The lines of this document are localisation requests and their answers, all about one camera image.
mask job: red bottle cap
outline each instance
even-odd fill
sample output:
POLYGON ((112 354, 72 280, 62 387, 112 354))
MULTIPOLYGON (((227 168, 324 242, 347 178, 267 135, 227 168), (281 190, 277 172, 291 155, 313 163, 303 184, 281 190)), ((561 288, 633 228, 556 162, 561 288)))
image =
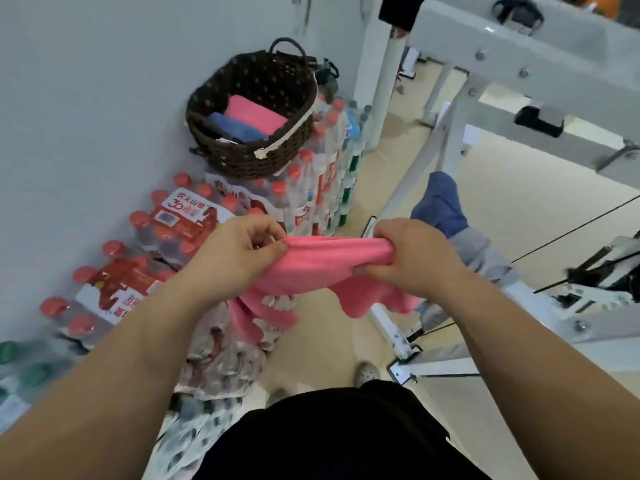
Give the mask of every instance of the red bottle cap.
POLYGON ((224 207, 225 209, 228 209, 229 211, 234 212, 237 206, 238 206, 238 199, 235 195, 230 194, 222 197, 222 207, 224 207))
POLYGON ((41 313, 49 318, 57 317, 68 307, 67 300, 59 296, 47 298, 40 304, 41 313))
POLYGON ((85 285, 91 281, 91 278, 99 271, 95 266, 80 266, 74 271, 73 280, 79 285, 85 285))
POLYGON ((314 138, 323 138, 324 137, 324 126, 322 125, 314 125, 314 138))
POLYGON ((161 241, 169 241, 173 237, 173 233, 169 229, 162 226, 156 226, 156 228, 154 229, 154 234, 161 241))
POLYGON ((190 187, 191 177, 185 172, 176 173, 173 177, 173 183, 176 184, 177 187, 190 187))
POLYGON ((326 122, 329 126, 335 126, 338 122, 338 113, 331 111, 326 115, 326 122))
POLYGON ((180 243, 180 252, 181 253, 193 256, 197 250, 198 250, 197 245, 192 243, 192 242, 182 241, 180 243))
POLYGON ((297 180, 302 176, 302 170, 298 165, 289 165, 289 168, 287 168, 287 172, 289 176, 294 180, 297 180))
POLYGON ((167 197, 169 197, 169 192, 166 190, 154 190, 151 192, 151 202, 153 202, 154 205, 160 205, 167 197))
POLYGON ((149 222, 151 222, 151 216, 142 210, 136 210, 130 213, 129 222, 136 229, 142 229, 142 227, 147 226, 149 222))
POLYGON ((314 160, 314 151, 309 149, 300 150, 300 160, 304 163, 312 163, 314 160))
POLYGON ((139 267, 142 271, 146 271, 149 268, 149 258, 147 256, 134 256, 130 259, 130 261, 139 267))
POLYGON ((175 271, 172 271, 171 269, 163 269, 162 271, 160 271, 160 273, 157 274, 157 277, 160 281, 164 283, 169 278, 171 278, 174 274, 175 274, 175 271))
POLYGON ((341 112, 344 111, 345 108, 345 104, 344 104, 344 99, 335 99, 333 101, 333 108, 337 111, 337 112, 341 112))
POLYGON ((102 245, 102 254, 108 258, 121 258, 127 252, 122 241, 107 241, 102 245))
POLYGON ((274 182, 271 188, 273 189, 274 195, 279 197, 287 194, 287 185, 284 182, 274 182))
POLYGON ((211 200, 213 198, 213 194, 216 193, 213 187, 209 184, 198 185, 196 191, 198 192, 199 196, 204 197, 207 200, 211 200))
POLYGON ((72 338, 79 339, 86 337, 95 330, 95 318, 93 315, 80 315, 78 317, 74 317, 69 322, 67 329, 72 338))

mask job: folded blue towel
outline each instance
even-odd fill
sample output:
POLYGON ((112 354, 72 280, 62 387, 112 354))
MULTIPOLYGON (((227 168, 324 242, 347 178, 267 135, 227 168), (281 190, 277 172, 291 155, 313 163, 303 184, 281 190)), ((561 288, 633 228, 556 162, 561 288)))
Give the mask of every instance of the folded blue towel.
POLYGON ((413 208, 411 218, 435 227, 447 239, 469 227, 462 213, 456 181, 443 171, 430 174, 427 190, 413 208))
POLYGON ((267 138, 267 135, 256 128, 245 125, 240 121, 233 120, 224 114, 214 112, 209 116, 219 128, 229 133, 234 138, 238 138, 243 143, 251 143, 252 141, 258 141, 259 139, 267 138))

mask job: metal bolt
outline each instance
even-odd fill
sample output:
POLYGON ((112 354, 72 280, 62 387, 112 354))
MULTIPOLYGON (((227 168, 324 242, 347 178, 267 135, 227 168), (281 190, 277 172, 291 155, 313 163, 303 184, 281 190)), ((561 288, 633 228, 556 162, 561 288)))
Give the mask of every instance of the metal bolt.
POLYGON ((583 320, 576 320, 575 323, 573 324, 573 328, 576 330, 576 332, 583 333, 587 331, 590 327, 587 322, 583 320))

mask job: foot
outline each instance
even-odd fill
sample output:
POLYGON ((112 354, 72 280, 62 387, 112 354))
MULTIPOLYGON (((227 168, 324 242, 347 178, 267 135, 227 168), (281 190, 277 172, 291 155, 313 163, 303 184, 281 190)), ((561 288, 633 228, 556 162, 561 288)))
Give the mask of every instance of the foot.
POLYGON ((273 391, 267 398, 267 404, 265 408, 273 406, 275 403, 281 402, 283 399, 291 397, 291 394, 286 389, 277 389, 273 391))
POLYGON ((380 371, 371 362, 362 362, 356 369, 353 386, 360 387, 365 382, 380 379, 380 371))

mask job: person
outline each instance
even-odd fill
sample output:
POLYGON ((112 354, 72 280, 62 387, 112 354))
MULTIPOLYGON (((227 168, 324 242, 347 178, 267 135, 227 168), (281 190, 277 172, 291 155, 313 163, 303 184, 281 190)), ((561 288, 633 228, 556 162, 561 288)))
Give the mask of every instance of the person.
MULTIPOLYGON (((284 236, 264 215, 220 226, 180 273, 0 436, 0 476, 139 479, 197 321, 283 256, 284 236)), ((436 229, 393 219, 379 222, 375 236, 393 243, 394 262, 355 273, 434 301, 452 316, 541 479, 637 477, 635 396, 470 272, 436 229)), ((373 380, 249 412, 214 444, 195 478, 487 478, 445 437, 411 392, 373 380)))

